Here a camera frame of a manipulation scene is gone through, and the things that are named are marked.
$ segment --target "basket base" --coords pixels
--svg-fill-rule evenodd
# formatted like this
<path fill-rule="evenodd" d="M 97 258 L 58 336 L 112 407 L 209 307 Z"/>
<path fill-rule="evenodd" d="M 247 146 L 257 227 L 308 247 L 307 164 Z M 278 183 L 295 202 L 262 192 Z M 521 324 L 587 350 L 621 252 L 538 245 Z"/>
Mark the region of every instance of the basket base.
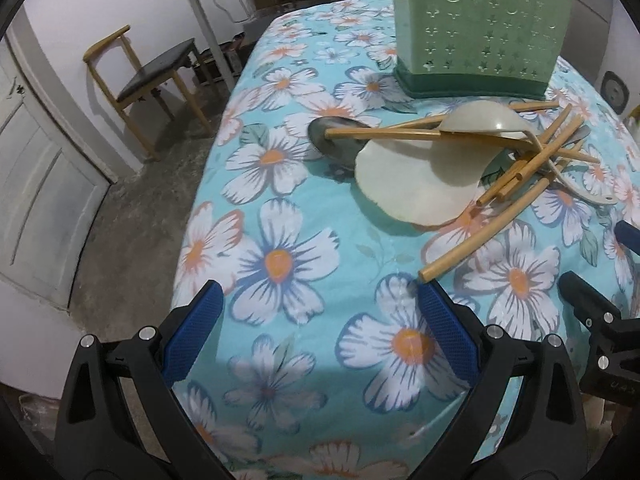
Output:
<path fill-rule="evenodd" d="M 402 90 L 414 99 L 431 97 L 503 96 L 545 99 L 548 83 L 515 77 L 477 74 L 412 74 L 398 59 L 394 75 Z"/>

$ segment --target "door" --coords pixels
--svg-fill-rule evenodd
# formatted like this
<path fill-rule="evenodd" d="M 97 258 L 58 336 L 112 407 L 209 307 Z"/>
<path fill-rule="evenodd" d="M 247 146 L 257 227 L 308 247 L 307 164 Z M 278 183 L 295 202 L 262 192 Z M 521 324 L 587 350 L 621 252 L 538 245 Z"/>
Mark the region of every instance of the door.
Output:
<path fill-rule="evenodd" d="M 0 40 L 0 274 L 68 305 L 109 184 L 39 104 Z"/>

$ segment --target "chair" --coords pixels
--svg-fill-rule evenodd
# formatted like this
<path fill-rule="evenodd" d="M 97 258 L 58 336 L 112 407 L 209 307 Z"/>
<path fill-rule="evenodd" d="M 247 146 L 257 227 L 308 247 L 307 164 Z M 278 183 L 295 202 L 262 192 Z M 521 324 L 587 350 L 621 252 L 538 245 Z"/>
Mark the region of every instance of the chair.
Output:
<path fill-rule="evenodd" d="M 98 41 L 84 53 L 82 56 L 82 60 L 87 64 L 89 68 L 89 72 L 91 76 L 94 78 L 98 86 L 102 90 L 102 93 L 107 98 L 107 101 L 111 103 L 111 105 L 115 108 L 118 115 L 125 122 L 129 130 L 136 136 L 140 144 L 146 149 L 148 154 L 153 157 L 154 160 L 159 160 L 158 154 L 156 150 L 151 145 L 148 139 L 146 139 L 137 124 L 131 120 L 131 117 L 125 113 L 125 110 L 129 105 L 132 105 L 135 101 L 140 99 L 145 94 L 151 94 L 153 98 L 158 101 L 158 104 L 161 106 L 162 110 L 169 116 L 170 120 L 174 119 L 174 115 L 169 110 L 169 107 L 162 99 L 160 95 L 160 90 L 158 88 L 159 85 L 168 81 L 169 79 L 173 79 L 176 86 L 188 102 L 191 109 L 194 111 L 196 116 L 199 118 L 200 122 L 202 122 L 203 126 L 206 130 L 208 130 L 212 136 L 215 136 L 215 131 L 204 113 L 198 106 L 196 98 L 194 95 L 189 92 L 189 89 L 184 84 L 184 81 L 180 77 L 177 72 L 177 69 L 181 66 L 191 66 L 191 60 L 189 59 L 189 53 L 193 52 L 196 59 L 200 63 L 202 70 L 209 82 L 209 86 L 211 91 L 216 93 L 215 86 L 213 83 L 213 79 L 209 71 L 207 70 L 204 60 L 198 53 L 194 38 L 190 40 L 184 41 L 181 44 L 174 46 L 167 50 L 164 54 L 156 57 L 151 62 L 147 63 L 145 66 L 142 66 L 138 56 L 133 51 L 131 44 L 129 43 L 128 38 L 124 35 L 129 31 L 131 27 L 126 25 L 120 30 L 114 32 L 110 36 L 104 38 L 103 40 Z M 100 77 L 98 71 L 95 68 L 94 61 L 103 53 L 111 44 L 113 44 L 116 40 L 120 40 L 122 42 L 122 47 L 124 49 L 125 54 L 129 58 L 129 61 L 133 65 L 133 67 L 137 70 L 136 75 L 133 76 L 131 81 L 129 81 L 125 87 L 122 89 L 118 96 L 114 96 L 109 90 L 107 84 L 104 79 Z"/>

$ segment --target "floral tablecloth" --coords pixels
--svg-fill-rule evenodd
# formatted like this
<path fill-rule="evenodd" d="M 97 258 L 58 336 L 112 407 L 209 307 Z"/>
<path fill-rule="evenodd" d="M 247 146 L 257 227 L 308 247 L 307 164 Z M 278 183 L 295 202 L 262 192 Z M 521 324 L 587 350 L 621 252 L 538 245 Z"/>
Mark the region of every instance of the floral tablecloth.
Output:
<path fill-rule="evenodd" d="M 393 220 L 353 175 L 306 137 L 321 116 L 371 126 L 448 112 L 461 98 L 402 93 L 392 0 L 348 0 L 273 22 L 228 102 L 180 253 L 174 306 L 209 278 L 226 294 L 219 338 L 174 386 L 211 449 L 243 479 L 405 478 L 451 420 L 466 391 L 416 309 L 417 270 L 499 213 L 470 205 L 425 232 Z M 636 268 L 614 238 L 640 225 L 640 153 L 596 91 L 558 59 L 547 97 L 574 105 L 599 166 L 569 175 L 615 208 L 552 187 L 466 262 L 441 277 L 485 324 L 517 338 L 562 336 L 579 374 L 588 337 L 558 297 L 573 270 L 635 317 Z M 540 130 L 558 110 L 524 114 Z M 508 167 L 487 169 L 479 193 Z M 513 381 L 480 456 L 503 434 Z"/>

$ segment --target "green basket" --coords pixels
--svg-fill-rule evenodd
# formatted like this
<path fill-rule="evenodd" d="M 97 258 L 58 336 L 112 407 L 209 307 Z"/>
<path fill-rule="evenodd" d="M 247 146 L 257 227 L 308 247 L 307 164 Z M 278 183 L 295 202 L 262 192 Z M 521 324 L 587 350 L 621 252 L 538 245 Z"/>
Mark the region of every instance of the green basket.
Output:
<path fill-rule="evenodd" d="M 414 98 L 542 99 L 572 0 L 394 0 L 396 77 Z"/>

